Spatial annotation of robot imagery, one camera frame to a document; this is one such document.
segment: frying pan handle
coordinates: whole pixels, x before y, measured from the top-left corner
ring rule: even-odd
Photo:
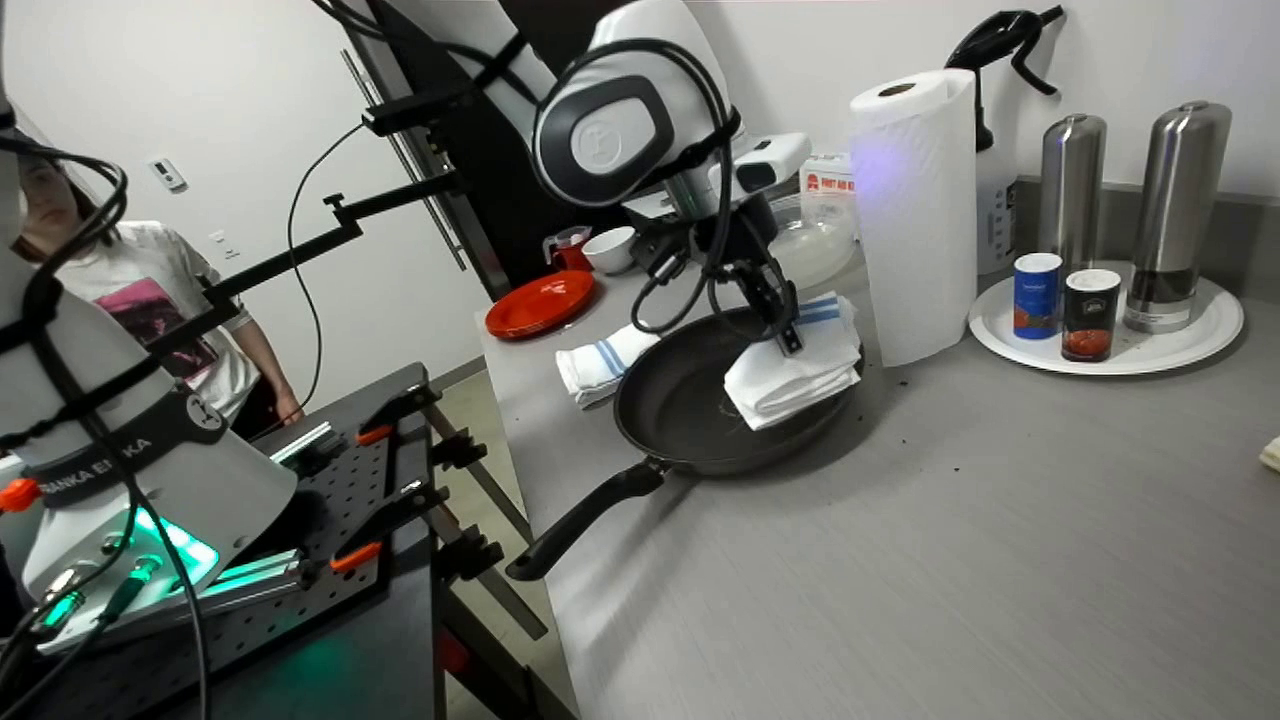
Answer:
[[[554,564],[619,501],[650,497],[663,482],[663,467],[655,461],[632,463],[608,477],[592,497],[585,497],[571,512],[566,512],[545,534],[535,534],[512,564],[512,579],[539,579]]]

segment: paper towel roll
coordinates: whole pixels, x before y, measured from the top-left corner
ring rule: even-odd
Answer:
[[[978,297],[972,70],[919,70],[852,101],[852,205],[885,368],[964,337]]]

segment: gray counter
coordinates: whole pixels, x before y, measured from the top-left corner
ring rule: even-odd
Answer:
[[[548,577],[590,720],[1277,720],[1280,297],[1220,359],[1068,379],[978,340],[871,370],[792,467],[670,480]],[[640,461],[484,337],[533,527]]]

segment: stainless steel canister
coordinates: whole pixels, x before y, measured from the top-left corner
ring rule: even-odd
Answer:
[[[1123,318],[1165,330],[1191,318],[1191,288],[1226,166],[1234,112],[1180,104],[1151,125],[1137,275]]]
[[[1065,258],[1065,275],[1096,258],[1106,199],[1102,116],[1065,116],[1045,132],[1041,152],[1041,246]]]

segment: bowl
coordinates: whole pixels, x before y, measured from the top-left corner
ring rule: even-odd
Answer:
[[[596,271],[618,275],[632,266],[635,228],[619,222],[585,242],[585,254]]]

